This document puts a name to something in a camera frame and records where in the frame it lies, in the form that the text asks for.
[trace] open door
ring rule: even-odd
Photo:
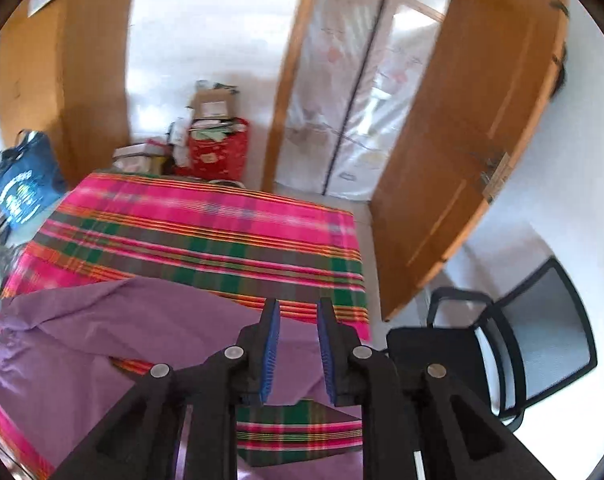
[[[554,87],[566,0],[451,0],[370,204],[383,319],[486,212]]]

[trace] purple blanket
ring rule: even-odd
[[[35,449],[57,466],[132,386],[108,356],[176,369],[197,365],[234,344],[240,329],[259,317],[256,310],[203,290],[154,278],[42,290],[5,300],[0,311],[0,405]],[[317,329],[283,318],[269,404],[295,404],[303,397],[329,404]],[[361,460],[349,453],[261,468],[259,476],[251,472],[249,478],[274,478],[274,470],[294,479],[353,478],[354,470],[362,470]]]

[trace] floor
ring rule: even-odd
[[[276,184],[274,193],[282,196],[307,200],[309,202],[343,209],[352,213],[355,218],[355,229],[360,244],[362,256],[362,267],[364,274],[364,286],[367,289],[368,320],[371,330],[370,345],[378,350],[386,348],[386,333],[396,326],[419,326],[426,319],[426,304],[422,297],[404,307],[391,321],[382,321],[380,311],[380,289],[378,287],[378,269],[376,265],[376,254],[373,246],[373,234],[371,232],[371,214],[366,202],[353,202],[333,196],[322,196],[315,193],[298,191],[290,187]]]

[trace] red bag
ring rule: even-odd
[[[242,180],[249,145],[249,123],[244,119],[236,119],[236,122],[245,126],[244,131],[226,136],[221,142],[195,140],[189,136],[191,176],[205,180]]]

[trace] wooden door frame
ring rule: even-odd
[[[288,39],[287,53],[280,69],[280,80],[275,97],[273,119],[271,121],[271,128],[269,129],[266,151],[264,153],[262,191],[273,192],[280,150],[282,148],[282,141],[284,140],[284,128],[287,121],[288,105],[293,94],[293,86],[296,76],[298,75],[302,46],[309,23],[313,17],[316,1],[317,0],[300,0],[298,3],[294,24]],[[425,6],[418,0],[404,0],[402,3],[426,14],[438,22],[441,22],[444,18],[440,12]]]
[[[288,38],[288,49],[280,69],[278,92],[275,96],[275,107],[266,152],[264,153],[264,168],[262,170],[263,191],[272,192],[275,173],[278,169],[278,159],[284,138],[284,127],[287,122],[288,104],[293,94],[293,85],[298,75],[302,45],[306,37],[308,25],[313,17],[316,0],[300,0],[296,11],[291,34]]]

